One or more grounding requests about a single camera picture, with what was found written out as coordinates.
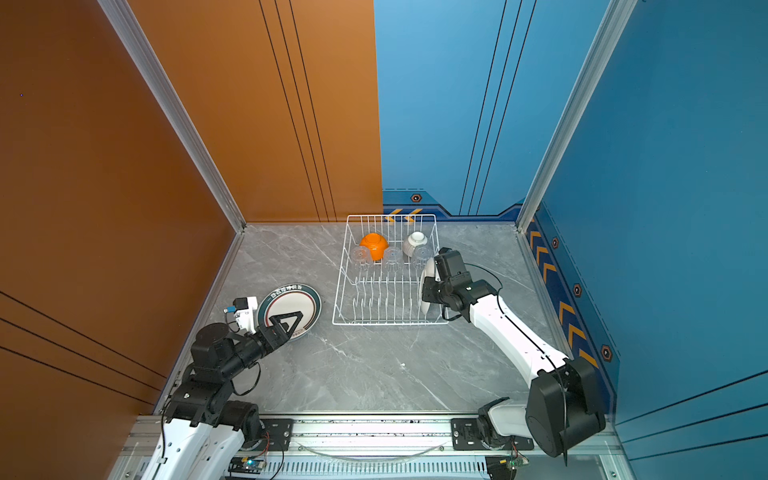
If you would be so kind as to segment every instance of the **orange bowl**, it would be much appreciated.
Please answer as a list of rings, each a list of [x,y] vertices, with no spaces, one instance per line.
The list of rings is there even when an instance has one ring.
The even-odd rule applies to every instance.
[[[368,247],[368,250],[371,250],[371,258],[374,262],[378,262],[384,257],[384,250],[389,247],[389,243],[378,233],[369,233],[362,238],[360,246]]]

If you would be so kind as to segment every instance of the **blue wall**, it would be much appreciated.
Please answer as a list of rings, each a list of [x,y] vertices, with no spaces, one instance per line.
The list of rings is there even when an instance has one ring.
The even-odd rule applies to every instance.
[[[383,187],[454,215],[519,202],[607,4],[376,0]]]
[[[767,19],[757,0],[638,2],[545,195],[621,358],[641,480],[768,477],[728,456],[765,439],[699,448],[768,433],[768,408],[707,421],[768,402],[768,375],[665,408],[768,369]]]

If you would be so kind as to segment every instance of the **orange wall panel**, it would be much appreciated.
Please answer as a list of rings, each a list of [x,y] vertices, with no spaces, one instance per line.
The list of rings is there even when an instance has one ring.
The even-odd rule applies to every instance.
[[[247,221],[381,211],[372,1],[130,4]]]
[[[0,65],[3,478],[105,478],[234,232],[96,1],[7,3]]]

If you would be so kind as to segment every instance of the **yellow chevron stripe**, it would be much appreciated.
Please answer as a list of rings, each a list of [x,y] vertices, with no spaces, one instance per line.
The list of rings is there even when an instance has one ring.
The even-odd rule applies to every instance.
[[[592,357],[589,355],[589,353],[586,353],[584,350],[582,350],[582,349],[579,349],[579,351],[578,351],[578,355],[579,355],[581,358],[585,358],[585,359],[587,359],[587,361],[588,361],[589,363],[591,363],[591,364],[592,364],[592,366],[593,366],[594,368],[596,368],[596,369],[599,369],[599,368],[600,368],[600,367],[598,366],[598,362],[597,362],[597,360],[593,359],[593,358],[592,358]]]
[[[392,213],[390,213],[390,215],[397,215],[400,212],[402,212],[402,208],[396,208],[396,209],[392,210]],[[392,218],[392,217],[387,217],[386,219],[389,220],[390,222],[393,222],[393,223],[395,221],[395,219]]]
[[[573,325],[568,325],[568,345],[571,347],[574,345],[574,333],[585,340],[587,339],[586,335],[584,335],[584,332],[582,332],[580,329]]]
[[[541,237],[539,232],[531,232],[531,250],[533,250],[533,237]]]
[[[576,315],[576,312],[574,311],[573,307],[568,305],[567,303],[560,302],[560,324],[563,324],[563,311],[571,312],[574,315]]]
[[[417,214],[418,212],[420,212],[420,211],[422,211],[422,209],[421,209],[421,208],[417,208],[416,210],[414,210],[413,212],[411,212],[410,214],[408,214],[408,216],[407,216],[406,218],[408,219],[408,221],[409,221],[409,222],[411,222],[411,223],[415,223],[415,222],[416,222],[416,220],[413,220],[413,219],[411,218],[411,215],[416,215],[416,214]]]
[[[557,269],[554,268],[554,265],[551,263],[544,262],[544,284],[547,284],[547,270],[552,270],[553,272],[557,272]]]
[[[549,250],[547,250],[545,247],[536,247],[536,265],[541,265],[541,254],[542,253],[549,253]]]

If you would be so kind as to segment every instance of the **white wire dish rack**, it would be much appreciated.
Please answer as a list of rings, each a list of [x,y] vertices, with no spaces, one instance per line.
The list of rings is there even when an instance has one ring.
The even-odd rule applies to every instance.
[[[402,253],[402,242],[414,232],[426,236],[429,257],[437,255],[440,243],[437,220],[431,214],[349,215],[339,265],[339,282],[333,308],[334,325],[432,325],[447,323],[436,305],[423,313],[419,281],[424,263]],[[363,237],[378,233],[401,253],[400,264],[381,260],[361,267],[352,259]]]

